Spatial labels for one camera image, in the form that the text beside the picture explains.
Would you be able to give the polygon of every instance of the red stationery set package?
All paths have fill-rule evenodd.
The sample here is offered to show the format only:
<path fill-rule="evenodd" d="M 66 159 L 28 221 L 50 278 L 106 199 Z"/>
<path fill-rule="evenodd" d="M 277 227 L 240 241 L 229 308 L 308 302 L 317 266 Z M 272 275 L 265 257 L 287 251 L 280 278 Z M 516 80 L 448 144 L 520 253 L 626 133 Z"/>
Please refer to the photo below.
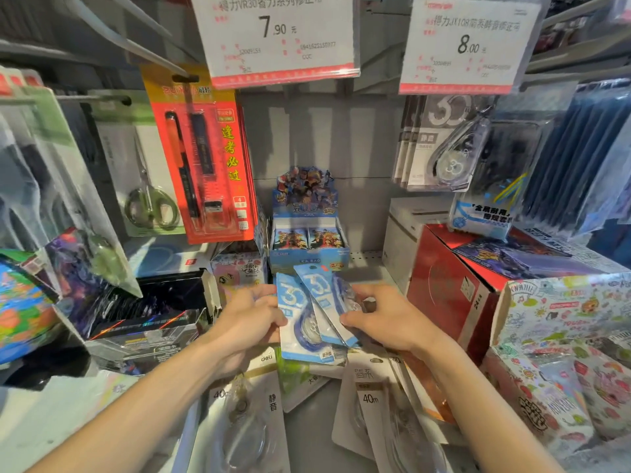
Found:
<path fill-rule="evenodd" d="M 234 91 L 212 88 L 208 69 L 189 80 L 142 65 L 190 244 L 251 240 L 258 219 L 243 115 Z"/>

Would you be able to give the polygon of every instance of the white price tag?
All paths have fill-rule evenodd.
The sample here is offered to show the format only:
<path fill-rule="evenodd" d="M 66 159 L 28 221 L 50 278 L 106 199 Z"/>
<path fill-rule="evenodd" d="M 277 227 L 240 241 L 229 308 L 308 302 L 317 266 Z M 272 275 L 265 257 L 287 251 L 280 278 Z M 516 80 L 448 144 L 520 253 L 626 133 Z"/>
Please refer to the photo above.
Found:
<path fill-rule="evenodd" d="M 357 0 L 192 0 L 214 87 L 359 75 Z"/>
<path fill-rule="evenodd" d="M 399 94 L 509 93 L 541 5 L 414 0 Z"/>

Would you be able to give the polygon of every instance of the scissors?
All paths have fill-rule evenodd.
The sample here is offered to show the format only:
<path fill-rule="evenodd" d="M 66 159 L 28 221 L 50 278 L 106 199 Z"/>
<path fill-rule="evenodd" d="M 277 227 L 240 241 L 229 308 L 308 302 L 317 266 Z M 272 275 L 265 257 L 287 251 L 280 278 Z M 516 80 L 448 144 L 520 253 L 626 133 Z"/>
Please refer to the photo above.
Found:
<path fill-rule="evenodd" d="M 173 229 L 177 226 L 179 218 L 177 203 L 162 189 L 152 186 L 147 162 L 137 133 L 134 134 L 134 146 L 141 185 L 129 193 L 125 202 L 125 216 L 136 227 L 151 229 L 154 224 L 157 224 L 162 229 Z M 170 219 L 165 219 L 162 215 L 164 206 L 168 207 L 171 212 Z"/>

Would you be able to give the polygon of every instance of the blue circle on box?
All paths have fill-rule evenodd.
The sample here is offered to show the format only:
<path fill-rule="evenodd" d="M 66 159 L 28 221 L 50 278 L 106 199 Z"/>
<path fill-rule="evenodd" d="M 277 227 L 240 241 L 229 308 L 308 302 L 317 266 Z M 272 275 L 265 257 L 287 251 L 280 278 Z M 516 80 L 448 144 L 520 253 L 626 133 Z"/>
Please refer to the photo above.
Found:
<path fill-rule="evenodd" d="M 465 226 L 466 223 L 467 223 L 467 221 L 465 220 L 464 217 L 457 217 L 457 218 L 454 219 L 454 222 L 453 222 L 454 227 L 456 229 L 462 229 Z"/>

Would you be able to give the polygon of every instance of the scissors handle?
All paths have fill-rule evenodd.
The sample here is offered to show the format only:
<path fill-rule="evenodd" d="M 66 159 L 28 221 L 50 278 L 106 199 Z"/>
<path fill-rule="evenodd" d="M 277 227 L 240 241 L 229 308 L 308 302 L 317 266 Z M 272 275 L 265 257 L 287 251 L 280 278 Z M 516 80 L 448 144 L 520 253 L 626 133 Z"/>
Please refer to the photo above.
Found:
<path fill-rule="evenodd" d="M 165 206 L 170 213 L 168 217 L 163 215 Z M 139 228 L 152 229 L 157 225 L 162 229 L 173 229 L 179 214 L 177 203 L 163 190 L 151 186 L 132 190 L 125 203 L 125 216 Z"/>

